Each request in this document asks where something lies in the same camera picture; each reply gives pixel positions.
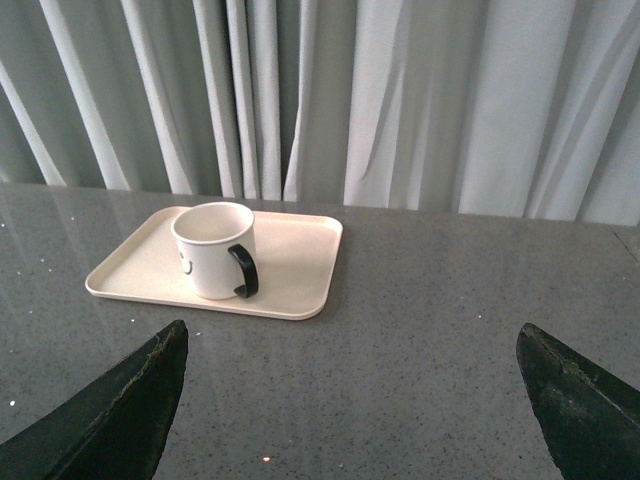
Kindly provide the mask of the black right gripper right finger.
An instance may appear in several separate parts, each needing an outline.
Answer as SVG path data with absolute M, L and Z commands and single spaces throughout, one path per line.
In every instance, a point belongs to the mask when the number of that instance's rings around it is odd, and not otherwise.
M 639 391 L 538 326 L 516 356 L 532 410 L 565 479 L 639 477 Z

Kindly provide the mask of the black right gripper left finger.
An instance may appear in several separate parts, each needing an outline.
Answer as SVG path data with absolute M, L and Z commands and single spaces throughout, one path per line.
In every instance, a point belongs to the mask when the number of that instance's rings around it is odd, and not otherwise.
M 1 446 L 4 479 L 150 479 L 181 397 L 188 329 L 176 320 Z

